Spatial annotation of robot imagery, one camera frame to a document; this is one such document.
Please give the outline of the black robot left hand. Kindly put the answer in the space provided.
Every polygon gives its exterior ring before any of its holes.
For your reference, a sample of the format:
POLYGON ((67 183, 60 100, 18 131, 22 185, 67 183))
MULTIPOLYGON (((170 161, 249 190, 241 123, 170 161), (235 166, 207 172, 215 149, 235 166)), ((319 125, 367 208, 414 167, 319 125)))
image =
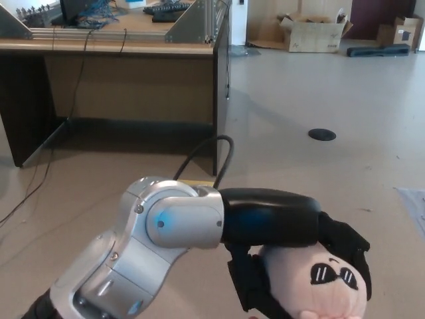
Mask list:
POLYGON ((222 243, 244 311, 298 318, 302 311, 330 317, 365 315, 372 281, 369 242, 331 218, 308 196, 275 189, 220 191, 222 243))

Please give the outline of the person's bare hand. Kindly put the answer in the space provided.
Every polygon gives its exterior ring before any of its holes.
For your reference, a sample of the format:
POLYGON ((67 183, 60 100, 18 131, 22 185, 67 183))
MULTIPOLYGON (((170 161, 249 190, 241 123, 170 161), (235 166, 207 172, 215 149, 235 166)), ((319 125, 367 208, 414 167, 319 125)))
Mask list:
MULTIPOLYGON (((325 315, 320 315, 316 312, 311 312, 311 311, 302 311, 299 313, 298 318, 300 319, 325 319, 325 318, 337 318, 337 317, 330 317, 330 316, 325 316, 325 315)), ((338 317, 338 318, 359 318, 359 317, 338 317)), ((255 316, 251 316, 249 317, 249 319, 257 319, 257 317, 255 316)))

